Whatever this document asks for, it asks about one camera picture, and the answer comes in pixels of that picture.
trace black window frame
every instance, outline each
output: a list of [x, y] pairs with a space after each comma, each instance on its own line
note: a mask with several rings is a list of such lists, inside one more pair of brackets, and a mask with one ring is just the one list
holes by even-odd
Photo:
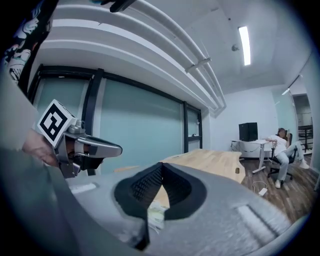
[[[199, 140], [200, 148], [203, 148], [203, 139], [202, 139], [202, 116], [201, 110], [188, 104], [186, 101], [183, 101], [179, 98], [176, 98], [166, 92], [163, 92], [159, 89], [151, 87], [147, 84], [123, 77], [121, 75], [112, 74], [105, 72], [103, 69], [91, 69], [84, 67], [75, 67], [75, 66], [61, 66], [61, 65], [43, 65], [41, 64], [30, 84], [30, 87], [27, 91], [27, 98], [33, 104], [39, 83], [41, 79], [45, 78], [72, 78], [72, 79], [83, 79], [88, 80], [89, 85], [85, 94], [85, 99], [82, 108], [82, 120], [85, 121], [85, 130], [88, 135], [92, 135], [93, 132], [93, 122], [96, 101], [98, 96], [98, 91], [102, 78], [107, 80], [112, 80], [120, 83], [124, 83], [130, 86], [134, 86], [148, 92], [160, 95], [169, 100], [175, 101], [183, 106], [183, 152], [187, 153], [189, 151], [189, 142]], [[188, 136], [188, 110], [196, 112], [199, 120], [199, 136]], [[88, 169], [88, 175], [95, 175], [96, 170]]]

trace light blue jeans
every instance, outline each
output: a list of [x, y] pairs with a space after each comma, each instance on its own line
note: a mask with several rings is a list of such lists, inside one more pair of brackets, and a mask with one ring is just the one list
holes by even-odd
[[297, 148], [297, 155], [295, 159], [301, 161], [304, 159], [304, 152], [302, 150], [301, 144], [299, 141], [292, 143], [285, 151], [279, 153], [276, 158], [280, 162], [280, 170], [278, 174], [278, 180], [284, 181], [287, 175], [288, 166], [289, 166], [289, 157], [292, 156]]

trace wooden tabletop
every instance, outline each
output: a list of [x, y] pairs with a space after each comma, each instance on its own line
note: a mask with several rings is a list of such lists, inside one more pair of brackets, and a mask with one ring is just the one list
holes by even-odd
[[[240, 152], [195, 149], [188, 153], [170, 156], [160, 162], [191, 167], [241, 183], [246, 176], [246, 172], [239, 162], [240, 155]], [[136, 166], [118, 168], [114, 171], [120, 172], [133, 167]], [[159, 201], [165, 207], [169, 207], [168, 195], [163, 186], [154, 200]]]

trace power strip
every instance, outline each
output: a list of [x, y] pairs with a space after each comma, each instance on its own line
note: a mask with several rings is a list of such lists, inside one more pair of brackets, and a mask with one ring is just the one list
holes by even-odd
[[268, 189], [266, 189], [266, 188], [264, 187], [263, 189], [260, 190], [259, 196], [260, 196], [260, 197], [263, 197], [267, 191], [268, 191]]

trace ceiling light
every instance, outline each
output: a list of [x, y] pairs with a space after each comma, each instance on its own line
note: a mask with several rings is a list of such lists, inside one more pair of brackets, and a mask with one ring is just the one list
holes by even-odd
[[290, 88], [288, 88], [288, 89], [286, 89], [283, 93], [282, 93], [282, 95], [285, 95], [287, 92], [289, 92], [290, 91]]
[[243, 57], [244, 57], [244, 65], [251, 64], [251, 53], [250, 53], [250, 41], [249, 41], [249, 33], [248, 28], [246, 26], [239, 27], [239, 33], [242, 41], [242, 49], [243, 49]]

